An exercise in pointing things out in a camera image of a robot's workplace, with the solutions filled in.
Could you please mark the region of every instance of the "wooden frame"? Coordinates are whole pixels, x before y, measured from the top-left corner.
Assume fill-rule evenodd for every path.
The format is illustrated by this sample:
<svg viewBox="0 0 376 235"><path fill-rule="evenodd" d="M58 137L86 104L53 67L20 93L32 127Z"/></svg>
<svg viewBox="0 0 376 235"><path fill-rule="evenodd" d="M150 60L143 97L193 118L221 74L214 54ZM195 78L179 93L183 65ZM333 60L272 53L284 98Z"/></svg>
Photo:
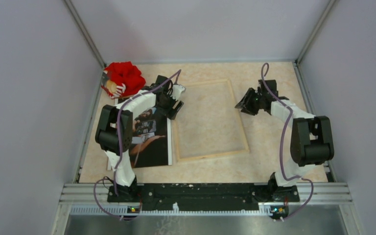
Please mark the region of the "wooden frame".
<svg viewBox="0 0 376 235"><path fill-rule="evenodd" d="M229 79L195 82L195 83L190 83L190 84L184 84L184 86L185 87L196 87L196 86L212 85L212 84L219 84L219 83L227 83L229 92L230 92L231 97L232 97L232 106L234 107L236 102L235 102L233 87L232 87L231 81ZM246 134L244 132L243 122L242 122L241 117L240 117L240 112L238 110L235 110L234 108L233 108L233 112L237 113L236 119L237 119L239 126L241 127L240 135L241 135L241 140L242 140L242 143L243 143L245 149L216 153L216 154L207 154L207 155L181 158L181 153L180 153L180 148L179 148L179 137L178 137L178 124L177 124L177 121L174 120L172 122L172 135L174 136L174 147L175 147L175 154L176 154L177 162L185 162L185 161L198 160L198 159L204 159L204 158L215 158L215 157L221 157L221 156L227 156L227 155L233 155L233 154L249 153L250 148L249 148L249 145L247 143L247 138L246 138Z"/></svg>

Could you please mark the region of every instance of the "stuffed toy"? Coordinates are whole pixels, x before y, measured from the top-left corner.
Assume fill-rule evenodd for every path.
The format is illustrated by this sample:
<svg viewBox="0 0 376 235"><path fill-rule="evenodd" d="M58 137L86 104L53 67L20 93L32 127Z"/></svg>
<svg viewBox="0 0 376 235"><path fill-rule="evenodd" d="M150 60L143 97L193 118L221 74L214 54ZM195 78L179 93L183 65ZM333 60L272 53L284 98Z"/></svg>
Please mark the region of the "stuffed toy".
<svg viewBox="0 0 376 235"><path fill-rule="evenodd" d="M110 99L134 95L146 83L141 74L142 72L130 61L111 63L103 71L101 87Z"/></svg>

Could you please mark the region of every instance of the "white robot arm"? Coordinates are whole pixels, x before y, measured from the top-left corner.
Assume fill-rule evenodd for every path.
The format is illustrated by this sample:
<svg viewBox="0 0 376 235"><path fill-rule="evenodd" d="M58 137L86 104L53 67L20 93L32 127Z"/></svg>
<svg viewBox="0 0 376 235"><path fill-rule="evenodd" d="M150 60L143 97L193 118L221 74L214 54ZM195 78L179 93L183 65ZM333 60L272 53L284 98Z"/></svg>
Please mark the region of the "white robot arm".
<svg viewBox="0 0 376 235"><path fill-rule="evenodd" d="M135 174L132 170L129 158L129 145L132 138L133 120L142 114L145 110L157 106L159 112L162 112L170 119L174 119L183 102L179 97L185 91L182 85L172 85L169 83L161 87L157 92L149 93L150 90L158 87L167 78L158 76L155 84L150 87L144 87L128 101L119 103L115 106L106 105L102 109L99 125L96 132L96 142L105 150L109 162L115 171L116 183L120 186L129 187L135 180ZM121 113L121 137L122 137L122 160L120 160L120 149L118 146L118 134L116 128L111 127L111 123L116 123L118 112Z"/></svg>
<svg viewBox="0 0 376 235"><path fill-rule="evenodd" d="M278 117L283 123L288 121L292 111L292 116L287 124L292 128L290 143L292 159L285 165L281 162L281 169L270 177L276 188L291 187L296 185L299 179L314 169L316 165L333 158L330 121L325 116L317 117L301 110L286 97L278 97L275 80L266 80L265 83L259 80L258 89L249 88L235 107L250 115L256 115L260 109L263 109L270 115Z"/></svg>

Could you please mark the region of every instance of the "gray wall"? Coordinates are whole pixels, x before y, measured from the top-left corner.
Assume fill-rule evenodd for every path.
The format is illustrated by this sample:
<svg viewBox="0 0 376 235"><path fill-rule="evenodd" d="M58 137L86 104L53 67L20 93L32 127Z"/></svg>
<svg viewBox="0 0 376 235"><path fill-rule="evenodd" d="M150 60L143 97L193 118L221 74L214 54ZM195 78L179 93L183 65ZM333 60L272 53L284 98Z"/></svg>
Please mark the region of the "gray wall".
<svg viewBox="0 0 376 235"><path fill-rule="evenodd" d="M100 68L61 0L0 0L0 234L49 234Z"/></svg>
<svg viewBox="0 0 376 235"><path fill-rule="evenodd" d="M292 60L327 0L73 0L106 62Z"/></svg>
<svg viewBox="0 0 376 235"><path fill-rule="evenodd" d="M318 114L331 118L337 177L376 234L376 1L339 1L302 66Z"/></svg>

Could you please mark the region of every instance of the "magazine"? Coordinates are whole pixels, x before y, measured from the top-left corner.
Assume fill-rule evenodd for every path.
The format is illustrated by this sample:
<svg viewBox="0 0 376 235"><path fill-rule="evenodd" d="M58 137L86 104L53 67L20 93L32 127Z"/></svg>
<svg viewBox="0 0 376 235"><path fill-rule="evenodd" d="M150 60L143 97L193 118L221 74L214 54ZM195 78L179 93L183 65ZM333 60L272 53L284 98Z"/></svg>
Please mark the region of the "magazine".
<svg viewBox="0 0 376 235"><path fill-rule="evenodd" d="M115 99L115 105L126 99ZM132 168L172 165L171 140L171 121L157 112L155 107L145 110L133 121L132 144L129 148Z"/></svg>

